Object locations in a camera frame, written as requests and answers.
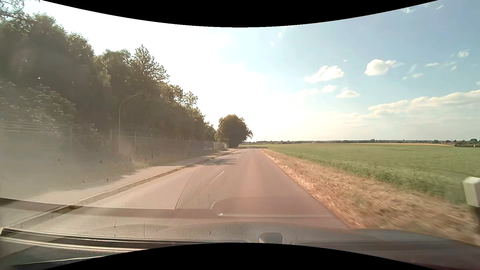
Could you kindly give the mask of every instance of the dry grass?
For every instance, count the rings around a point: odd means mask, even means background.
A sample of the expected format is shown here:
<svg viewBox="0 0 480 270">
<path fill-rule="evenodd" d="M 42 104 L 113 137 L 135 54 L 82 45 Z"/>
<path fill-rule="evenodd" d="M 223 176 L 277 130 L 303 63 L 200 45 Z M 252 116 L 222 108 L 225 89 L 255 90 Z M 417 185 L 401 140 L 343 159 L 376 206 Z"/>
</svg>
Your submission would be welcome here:
<svg viewBox="0 0 480 270">
<path fill-rule="evenodd" d="M 269 149 L 263 153 L 351 228 L 400 229 L 480 245 L 476 218 L 467 206 Z"/>
</svg>

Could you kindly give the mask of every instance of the asphalt road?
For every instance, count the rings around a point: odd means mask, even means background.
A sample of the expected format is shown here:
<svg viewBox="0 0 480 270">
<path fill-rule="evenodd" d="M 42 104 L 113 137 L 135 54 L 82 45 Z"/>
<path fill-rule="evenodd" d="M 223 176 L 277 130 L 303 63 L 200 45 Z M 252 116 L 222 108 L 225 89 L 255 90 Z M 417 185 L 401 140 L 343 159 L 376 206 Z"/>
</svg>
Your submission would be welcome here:
<svg viewBox="0 0 480 270">
<path fill-rule="evenodd" d="M 189 222 L 188 219 L 160 218 L 160 221 L 159 218 L 121 217 L 111 214 L 112 208 L 139 212 L 214 208 L 219 216 L 243 220 L 316 217 L 320 223 L 316 225 L 348 228 L 259 149 L 239 149 L 89 206 L 100 208 L 101 212 L 97 209 L 95 215 L 85 215 L 75 214 L 80 210 L 74 210 L 24 229 L 116 237 L 165 237 L 161 235 L 163 229 Z"/>
</svg>

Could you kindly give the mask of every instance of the curb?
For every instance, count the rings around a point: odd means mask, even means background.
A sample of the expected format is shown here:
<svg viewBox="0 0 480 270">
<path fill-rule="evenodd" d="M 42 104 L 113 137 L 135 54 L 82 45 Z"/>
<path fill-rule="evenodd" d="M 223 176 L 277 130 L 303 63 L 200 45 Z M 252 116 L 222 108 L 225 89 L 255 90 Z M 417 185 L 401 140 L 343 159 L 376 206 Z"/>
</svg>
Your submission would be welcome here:
<svg viewBox="0 0 480 270">
<path fill-rule="evenodd" d="M 136 186 L 139 186 L 141 184 L 145 184 L 145 183 L 148 183 L 150 181 L 153 181 L 155 179 L 158 179 L 160 177 L 163 177 L 163 176 L 166 176 L 166 175 L 169 175 L 169 174 L 172 174 L 174 172 L 178 172 L 178 171 L 181 171 L 183 169 L 186 169 L 186 168 L 189 168 L 189 167 L 192 167 L 194 165 L 200 165 L 200 164 L 203 164 L 205 162 L 208 162 L 212 159 L 216 159 L 218 157 L 221 157 L 223 155 L 226 155 L 226 154 L 230 154 L 230 153 L 233 153 L 235 151 L 237 151 L 238 149 L 233 149 L 232 151 L 228 152 L 228 153 L 224 153 L 224 154 L 220 154 L 220 155 L 217 155 L 217 156 L 214 156 L 214 157 L 211 157 L 211 158 L 208 158 L 206 160 L 203 160 L 203 161 L 199 161 L 199 162 L 195 162 L 195 163 L 191 163 L 191 164 L 188 164 L 188 165 L 185 165 L 185 166 L 181 166 L 181 167 L 178 167 L 178 168 L 175 168 L 175 169 L 172 169 L 170 171 L 166 171 L 166 172 L 162 172 L 162 173 L 159 173 L 159 174 L 156 174 L 156 175 L 153 175 L 153 176 L 149 176 L 147 178 L 143 178 L 143 179 L 139 179 L 139 180 L 136 180 L 132 183 L 128 183 L 128 184 L 125 184 L 125 185 L 122 185 L 122 186 L 119 186 L 119 187 L 116 187 L 116 188 L 113 188 L 111 190 L 108 190 L 108 191 L 104 191 L 102 193 L 98 193 L 98 194 L 95 194 L 95 195 L 92 195 L 90 197 L 87 197 L 87 198 L 84 198 L 80 201 L 77 201 L 75 203 L 71 203 L 69 205 L 64 205 L 64 206 L 61 206 L 61 207 L 58 207 L 58 208 L 55 208 L 55 209 L 52 209 L 52 210 L 49 210 L 45 213 L 41 213 L 41 214 L 38 214 L 36 216 L 33 216 L 33 217 L 29 217 L 29 218 L 26 218 L 22 221 L 18 221 L 16 222 L 15 224 L 12 224 L 12 225 L 9 225 L 9 226 L 5 226 L 5 227 L 13 227 L 13 226 L 19 226 L 20 228 L 23 227 L 23 225 L 36 225 L 36 224 L 39 224 L 39 223 L 42 223 L 44 221 L 47 221 L 47 220 L 50 220 L 50 219 L 53 219 L 55 217 L 58 217 L 58 216 L 61 216 L 63 214 L 67 214 L 75 209 L 79 209 L 79 208 L 82 208 L 82 207 L 85 207 L 86 205 L 83 205 L 83 206 L 79 206 L 78 204 L 92 204 L 94 202 L 98 202 L 102 199 L 105 199 L 105 198 L 108 198 L 110 196 L 113 196 L 113 195 L 116 195 L 118 193 L 121 193 L 123 191 L 127 191 L 129 189 L 132 189 Z"/>
</svg>

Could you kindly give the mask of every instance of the street lamp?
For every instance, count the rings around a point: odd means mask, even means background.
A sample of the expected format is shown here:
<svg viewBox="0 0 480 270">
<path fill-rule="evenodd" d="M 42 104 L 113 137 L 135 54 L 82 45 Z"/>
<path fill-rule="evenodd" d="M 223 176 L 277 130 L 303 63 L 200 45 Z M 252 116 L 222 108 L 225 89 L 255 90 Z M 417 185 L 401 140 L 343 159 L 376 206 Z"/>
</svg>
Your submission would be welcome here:
<svg viewBox="0 0 480 270">
<path fill-rule="evenodd" d="M 122 104 L 123 104 L 127 99 L 133 98 L 133 97 L 135 97 L 135 96 L 138 96 L 139 94 L 141 94 L 141 92 L 138 93 L 138 94 L 135 94 L 135 95 L 133 95 L 133 96 L 131 96 L 131 97 L 128 97 L 128 98 L 124 99 L 124 100 L 120 103 L 120 106 L 119 106 L 119 151 L 120 151 L 120 110 L 121 110 L 121 106 L 122 106 Z"/>
</svg>

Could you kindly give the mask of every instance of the green field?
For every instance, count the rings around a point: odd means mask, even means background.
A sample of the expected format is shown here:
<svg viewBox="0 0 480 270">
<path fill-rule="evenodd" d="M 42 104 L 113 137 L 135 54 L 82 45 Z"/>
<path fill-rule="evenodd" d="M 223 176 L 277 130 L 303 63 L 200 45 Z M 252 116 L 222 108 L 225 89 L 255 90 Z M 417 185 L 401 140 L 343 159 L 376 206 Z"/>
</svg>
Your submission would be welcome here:
<svg viewBox="0 0 480 270">
<path fill-rule="evenodd" d="M 431 145 L 293 144 L 257 145 L 464 203 L 462 181 L 480 177 L 480 149 Z"/>
</svg>

